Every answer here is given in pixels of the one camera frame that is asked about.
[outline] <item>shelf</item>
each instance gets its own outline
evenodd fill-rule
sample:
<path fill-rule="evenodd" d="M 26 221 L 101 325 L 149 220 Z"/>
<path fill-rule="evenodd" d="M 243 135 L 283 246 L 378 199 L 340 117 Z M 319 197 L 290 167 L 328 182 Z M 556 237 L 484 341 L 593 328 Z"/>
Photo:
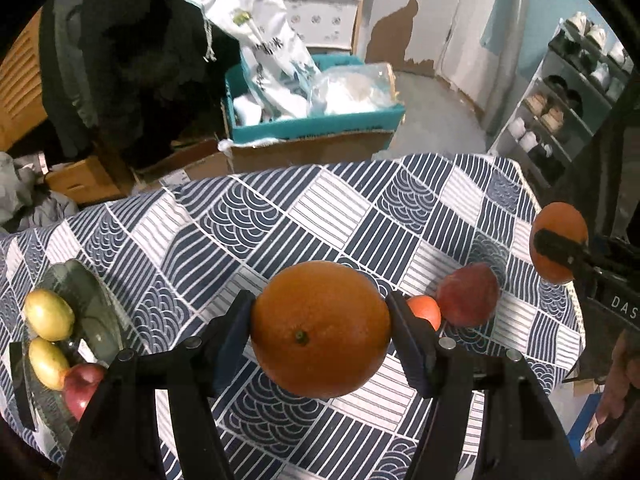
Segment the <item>shelf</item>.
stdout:
<path fill-rule="evenodd" d="M 556 139 L 551 132 L 547 129 L 547 127 L 540 121 L 540 119 L 533 115 L 533 122 L 538 126 L 538 130 L 542 132 L 542 137 L 544 137 L 545 142 L 547 144 L 551 144 L 551 147 L 554 150 L 554 153 L 558 155 L 558 160 L 562 162 L 562 165 L 568 168 L 571 165 L 571 157 L 566 152 L 564 146 L 560 144 L 558 139 Z"/>
<path fill-rule="evenodd" d="M 575 30 L 575 28 L 565 25 L 564 22 L 561 23 L 561 26 L 566 31 L 566 33 L 569 34 L 572 40 L 574 40 L 576 43 L 580 43 L 580 46 L 584 50 L 586 50 L 592 56 L 596 57 L 601 63 L 606 63 L 607 65 L 609 65 L 609 73 L 611 74 L 611 77 L 617 77 L 624 83 L 628 81 L 630 75 L 622 70 L 618 66 L 618 64 L 609 56 L 605 56 L 605 54 L 602 53 L 602 51 L 596 44 L 594 44 L 584 36 L 581 36 L 580 33 Z"/>
<path fill-rule="evenodd" d="M 582 72 L 580 72 L 575 66 L 573 66 L 571 63 L 569 63 L 564 57 L 560 56 L 560 54 L 558 54 L 555 50 L 553 50 L 552 48 L 549 49 L 549 52 L 552 52 L 561 62 L 562 64 L 564 64 L 565 66 L 569 67 L 569 70 L 572 70 L 572 72 L 574 72 L 579 78 L 580 80 L 585 83 L 585 85 L 587 85 L 589 88 L 591 88 L 591 90 L 593 91 L 594 94 L 596 94 L 598 96 L 598 99 L 607 107 L 607 108 L 611 108 L 613 106 L 613 104 L 611 103 L 611 101 L 609 101 L 609 99 L 607 99 L 607 97 L 602 93 L 602 91 L 596 86 L 594 85 L 594 83 L 592 83 L 589 78 L 587 76 L 585 76 Z"/>
<path fill-rule="evenodd" d="M 542 186 L 544 189 L 551 188 L 551 184 L 548 183 L 545 176 L 540 171 L 540 168 L 537 167 L 535 163 L 529 158 L 529 154 L 522 149 L 522 146 L 520 146 L 519 143 L 515 143 L 515 146 L 511 150 L 510 157 L 519 162 L 524 170 L 530 171 L 540 186 Z"/>
<path fill-rule="evenodd" d="M 589 134 L 590 137 L 593 137 L 593 132 L 591 131 L 590 127 L 587 126 L 587 123 L 585 123 L 577 113 L 575 113 L 573 110 L 571 110 L 571 108 L 569 108 L 567 103 L 565 103 L 560 98 L 560 96 L 551 88 L 551 86 L 546 84 L 546 82 L 540 76 L 538 76 L 536 78 L 536 81 L 537 81 L 538 84 L 540 84 L 543 87 L 545 87 L 545 89 L 547 90 L 548 94 L 551 95 L 551 97 L 553 97 L 555 99 L 555 101 L 560 103 L 562 108 L 564 108 L 564 111 L 566 111 L 569 115 L 574 117 L 574 119 L 578 122 L 578 124 L 580 124 L 582 129 Z"/>

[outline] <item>concrete floor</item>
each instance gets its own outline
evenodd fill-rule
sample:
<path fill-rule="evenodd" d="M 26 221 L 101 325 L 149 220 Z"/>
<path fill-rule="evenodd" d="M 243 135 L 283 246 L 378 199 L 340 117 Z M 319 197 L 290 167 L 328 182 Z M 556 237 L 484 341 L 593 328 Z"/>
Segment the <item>concrete floor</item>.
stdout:
<path fill-rule="evenodd" d="M 437 80 L 396 73 L 400 98 L 406 106 L 404 124 L 381 158 L 410 153 L 485 153 L 485 134 L 473 111 Z"/>

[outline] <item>fruit on plate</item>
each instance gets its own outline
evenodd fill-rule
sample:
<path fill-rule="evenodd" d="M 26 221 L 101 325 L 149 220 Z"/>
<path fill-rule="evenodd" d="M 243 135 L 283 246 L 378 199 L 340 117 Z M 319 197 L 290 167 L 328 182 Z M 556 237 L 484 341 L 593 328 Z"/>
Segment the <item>fruit on plate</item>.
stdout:
<path fill-rule="evenodd" d="M 61 341 L 71 336 L 76 320 L 67 302 L 45 288 L 27 294 L 24 317 L 33 331 L 47 341 Z"/>
<path fill-rule="evenodd" d="M 76 420 L 82 417 L 105 373 L 107 369 L 104 366 L 82 363 L 72 367 L 66 374 L 63 397 Z"/>
<path fill-rule="evenodd" d="M 62 390 L 69 363 L 57 346 L 37 337 L 29 343 L 29 362 L 44 386 L 58 392 Z"/>
<path fill-rule="evenodd" d="M 479 326 L 491 317 L 500 285 L 484 262 L 469 264 L 444 277 L 436 292 L 442 317 L 455 326 Z"/>
<path fill-rule="evenodd" d="M 267 376 L 302 397 L 340 397 L 376 373 L 390 341 L 378 288 L 351 267 L 305 262 L 282 270 L 251 316 L 254 353 Z"/>
<path fill-rule="evenodd" d="M 434 330 L 440 328 L 442 314 L 438 303 L 431 296 L 414 296 L 406 301 L 414 316 L 426 319 Z"/>
<path fill-rule="evenodd" d="M 533 246 L 533 237 L 540 229 L 548 229 L 569 240 L 585 244 L 589 239 L 587 222 L 574 206 L 565 202 L 552 202 L 538 213 L 531 227 L 529 254 L 538 274 L 555 285 L 570 282 L 574 278 L 570 269 L 551 261 Z"/>

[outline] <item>glass plate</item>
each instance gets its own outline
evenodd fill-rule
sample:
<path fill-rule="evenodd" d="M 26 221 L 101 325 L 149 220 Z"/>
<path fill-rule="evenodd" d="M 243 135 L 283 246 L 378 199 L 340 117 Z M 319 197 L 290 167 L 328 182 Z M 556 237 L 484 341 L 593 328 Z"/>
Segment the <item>glass plate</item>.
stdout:
<path fill-rule="evenodd" d="M 69 260 L 49 267 L 36 288 L 55 292 L 74 311 L 76 322 L 71 337 L 55 343 L 71 366 L 84 362 L 108 366 L 124 348 L 126 332 L 120 321 L 120 317 L 124 319 L 122 306 L 81 262 Z M 25 324 L 22 351 L 28 395 L 58 447 L 66 452 L 78 423 L 66 407 L 62 392 L 49 390 L 35 376 L 28 358 L 29 341 L 35 337 L 35 332 Z"/>

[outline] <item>table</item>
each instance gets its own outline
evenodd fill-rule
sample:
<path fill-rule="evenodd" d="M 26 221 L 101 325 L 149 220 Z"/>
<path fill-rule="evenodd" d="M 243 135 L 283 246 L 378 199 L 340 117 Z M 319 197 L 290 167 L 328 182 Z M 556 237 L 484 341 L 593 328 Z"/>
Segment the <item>table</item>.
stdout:
<path fill-rule="evenodd" d="M 470 262 L 496 273 L 495 317 L 446 327 L 465 347 L 516 348 L 549 393 L 584 348 L 571 284 L 551 285 L 529 258 L 539 206 L 520 167 L 486 155 L 410 155 L 398 160 L 303 166 L 190 182 L 85 209 L 49 228 L 0 240 L 0 408 L 31 446 L 61 462 L 46 428 L 17 418 L 8 343 L 20 308 L 45 269 L 77 258 L 100 276 L 126 313 L 133 346 L 159 352 L 226 311 L 238 290 L 259 293 L 280 269 L 332 260 L 415 295 Z M 157 392 L 167 478 L 181 478 L 166 392 Z M 482 394 L 474 393 L 460 467 L 478 453 Z M 409 388 L 393 347 L 361 389 L 329 401 L 284 392 L 262 373 L 250 344 L 212 414 L 238 479 L 401 479 L 429 403 Z"/>

